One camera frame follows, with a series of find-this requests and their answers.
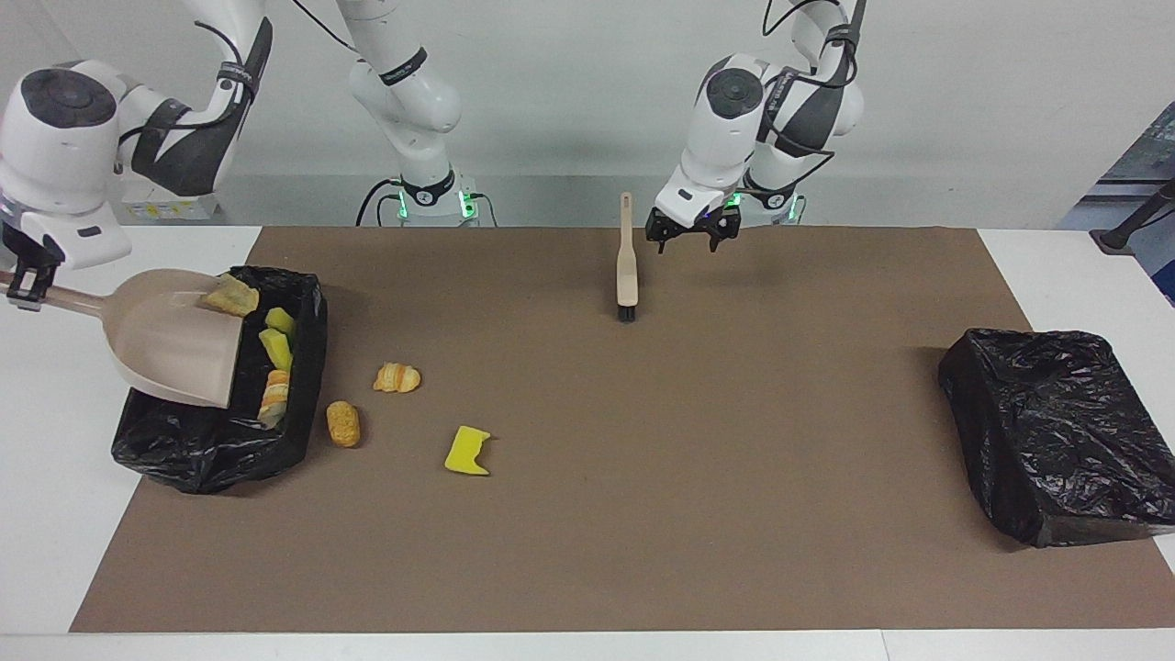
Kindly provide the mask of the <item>beige hand brush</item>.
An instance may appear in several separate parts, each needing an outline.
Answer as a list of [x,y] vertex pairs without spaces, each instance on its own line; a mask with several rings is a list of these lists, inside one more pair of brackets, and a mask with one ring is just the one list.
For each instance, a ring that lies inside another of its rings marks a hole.
[[639,304],[639,277],[634,259],[632,193],[620,196],[620,250],[616,259],[617,313],[622,323],[634,322],[634,310]]

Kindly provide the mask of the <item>beige plastic dustpan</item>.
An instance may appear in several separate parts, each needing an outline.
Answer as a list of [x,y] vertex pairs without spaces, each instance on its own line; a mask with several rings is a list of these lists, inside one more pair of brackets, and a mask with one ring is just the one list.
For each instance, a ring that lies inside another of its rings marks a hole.
[[108,296],[51,286],[43,304],[100,319],[118,372],[160,400],[227,409],[243,319],[202,306],[219,278],[188,269],[148,269]]

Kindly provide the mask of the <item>pale toy toast piece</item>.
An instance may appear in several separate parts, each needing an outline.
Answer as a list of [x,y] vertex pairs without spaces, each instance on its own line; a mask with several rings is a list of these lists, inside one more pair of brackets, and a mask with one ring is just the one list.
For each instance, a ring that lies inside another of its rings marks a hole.
[[217,277],[217,285],[200,297],[200,305],[231,317],[247,318],[258,308],[260,294],[231,274],[222,274]]

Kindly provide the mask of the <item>striped toy croissant piece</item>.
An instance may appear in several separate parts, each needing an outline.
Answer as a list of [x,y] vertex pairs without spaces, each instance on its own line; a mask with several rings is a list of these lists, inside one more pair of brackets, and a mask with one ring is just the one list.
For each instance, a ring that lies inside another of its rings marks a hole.
[[266,430],[277,426],[288,409],[290,373],[274,369],[268,376],[258,407],[257,421]]

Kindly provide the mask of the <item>oval golden toy bread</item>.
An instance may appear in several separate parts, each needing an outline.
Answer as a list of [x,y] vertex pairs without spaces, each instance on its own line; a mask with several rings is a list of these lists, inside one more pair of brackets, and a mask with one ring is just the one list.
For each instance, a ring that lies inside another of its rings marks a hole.
[[331,402],[325,409],[328,436],[334,446],[352,448],[362,440],[358,409],[345,400]]

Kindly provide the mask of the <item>black bag lined bin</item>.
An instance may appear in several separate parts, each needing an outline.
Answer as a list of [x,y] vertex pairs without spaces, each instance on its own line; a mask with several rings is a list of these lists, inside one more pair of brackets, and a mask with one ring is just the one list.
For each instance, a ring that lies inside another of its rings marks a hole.
[[1003,535],[1049,548],[1175,534],[1175,452],[1103,336],[971,328],[936,384]]
[[[115,463],[189,494],[223,492],[294,467],[306,459],[318,413],[329,331],[329,306],[318,277],[276,267],[231,267],[229,274],[260,294],[258,309],[243,321],[229,406],[161,400],[130,387],[112,441]],[[258,335],[275,306],[290,313],[297,326],[290,342],[286,414],[266,429],[256,414],[275,365]]]

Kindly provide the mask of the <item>all yellow sponge piece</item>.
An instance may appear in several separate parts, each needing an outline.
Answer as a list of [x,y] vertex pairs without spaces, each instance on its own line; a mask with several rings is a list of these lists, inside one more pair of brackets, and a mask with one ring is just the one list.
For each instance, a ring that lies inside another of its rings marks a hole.
[[490,431],[462,424],[454,432],[454,440],[443,461],[443,467],[458,475],[491,475],[490,470],[478,463],[486,441],[494,438]]

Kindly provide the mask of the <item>brown table mat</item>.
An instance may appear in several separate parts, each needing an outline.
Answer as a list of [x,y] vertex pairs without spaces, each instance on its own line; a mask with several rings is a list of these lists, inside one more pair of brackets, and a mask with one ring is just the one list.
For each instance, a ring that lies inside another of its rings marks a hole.
[[[142,481],[72,628],[546,632],[1175,627],[1157,544],[1036,551],[974,501],[936,363],[1028,330],[976,231],[266,229],[318,276],[306,461],[223,495]],[[419,369],[375,392],[382,364]],[[454,432],[490,431],[443,467]]]

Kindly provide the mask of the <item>black stand leg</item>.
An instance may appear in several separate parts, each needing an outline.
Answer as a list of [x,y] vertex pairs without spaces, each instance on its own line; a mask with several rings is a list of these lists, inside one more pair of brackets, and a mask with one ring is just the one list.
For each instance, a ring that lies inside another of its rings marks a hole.
[[1137,209],[1134,209],[1117,225],[1113,225],[1108,230],[1092,229],[1088,230],[1088,235],[1103,254],[1133,256],[1134,252],[1129,247],[1133,235],[1139,230],[1155,225],[1171,214],[1175,214],[1175,177],[1159,186],[1157,191],[1150,194],[1141,202],[1141,205],[1137,205]]

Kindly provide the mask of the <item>blue background cabinet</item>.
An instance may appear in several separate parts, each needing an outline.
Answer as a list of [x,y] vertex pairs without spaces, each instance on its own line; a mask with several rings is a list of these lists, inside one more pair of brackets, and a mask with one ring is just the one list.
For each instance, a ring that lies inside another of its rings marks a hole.
[[[1159,186],[1175,177],[1175,101],[1159,113],[1124,154],[1076,202],[1059,229],[1112,229]],[[1175,306],[1175,214],[1135,232],[1134,255],[1159,292]]]

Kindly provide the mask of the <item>white wall outlet box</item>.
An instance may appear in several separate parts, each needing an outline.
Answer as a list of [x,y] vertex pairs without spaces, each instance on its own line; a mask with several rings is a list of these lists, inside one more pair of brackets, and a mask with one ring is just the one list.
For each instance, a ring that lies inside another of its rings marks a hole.
[[180,196],[137,175],[121,177],[118,193],[125,213],[145,222],[210,221],[221,207],[215,194]]

